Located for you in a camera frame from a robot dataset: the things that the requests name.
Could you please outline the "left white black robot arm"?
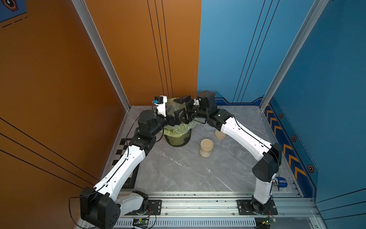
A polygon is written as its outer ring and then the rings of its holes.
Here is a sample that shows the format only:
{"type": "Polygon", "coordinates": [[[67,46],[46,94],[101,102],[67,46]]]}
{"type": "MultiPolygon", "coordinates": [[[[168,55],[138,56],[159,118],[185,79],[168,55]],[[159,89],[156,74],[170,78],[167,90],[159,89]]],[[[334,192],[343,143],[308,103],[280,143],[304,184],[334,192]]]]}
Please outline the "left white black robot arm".
{"type": "Polygon", "coordinates": [[[135,168],[145,159],[156,143],[156,135],[168,125],[175,125],[172,115],[144,110],[126,152],[111,171],[92,189],[85,188],[80,196],[81,219],[99,229],[111,229],[118,218],[131,212],[143,215],[148,211],[148,195],[133,191],[119,197],[119,193],[135,168]]]}

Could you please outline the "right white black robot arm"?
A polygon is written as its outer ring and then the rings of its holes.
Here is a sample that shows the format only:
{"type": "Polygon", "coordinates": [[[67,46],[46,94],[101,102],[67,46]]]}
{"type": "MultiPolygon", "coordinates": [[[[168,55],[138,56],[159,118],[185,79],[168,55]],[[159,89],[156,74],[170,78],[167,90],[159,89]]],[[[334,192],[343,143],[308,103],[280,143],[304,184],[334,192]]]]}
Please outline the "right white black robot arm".
{"type": "Polygon", "coordinates": [[[282,147],[278,143],[271,144],[261,139],[240,124],[229,111],[218,108],[210,91],[200,92],[196,99],[187,95],[174,101],[184,105],[183,111],[174,114],[177,124],[187,124],[195,118],[203,118],[207,124],[233,138],[257,160],[252,168],[256,183],[251,209],[257,215],[267,214],[274,206],[272,186],[280,171],[282,147]]]}

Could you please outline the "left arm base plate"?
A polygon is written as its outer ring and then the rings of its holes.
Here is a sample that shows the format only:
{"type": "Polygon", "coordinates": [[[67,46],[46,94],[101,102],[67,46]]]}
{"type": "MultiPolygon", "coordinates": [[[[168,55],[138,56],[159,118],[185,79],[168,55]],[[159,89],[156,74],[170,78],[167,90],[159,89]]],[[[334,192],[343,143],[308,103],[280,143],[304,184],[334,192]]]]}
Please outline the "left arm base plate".
{"type": "Polygon", "coordinates": [[[134,213],[136,215],[143,215],[143,216],[148,216],[150,215],[150,210],[152,210],[156,216],[161,215],[161,210],[162,210],[162,201],[161,200],[148,200],[148,205],[147,205],[147,209],[146,210],[138,210],[135,211],[134,213]]]}

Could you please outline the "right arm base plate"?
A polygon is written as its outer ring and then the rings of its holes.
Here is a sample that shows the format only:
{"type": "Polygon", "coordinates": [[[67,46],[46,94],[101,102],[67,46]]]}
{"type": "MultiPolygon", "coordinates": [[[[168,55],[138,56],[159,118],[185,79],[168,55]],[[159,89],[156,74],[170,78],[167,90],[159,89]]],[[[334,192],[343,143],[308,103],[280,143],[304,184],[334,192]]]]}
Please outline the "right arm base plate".
{"type": "Polygon", "coordinates": [[[270,199],[266,204],[261,204],[258,201],[252,202],[248,199],[239,199],[236,201],[239,215],[259,215],[276,216],[278,211],[273,199],[270,199]]]}

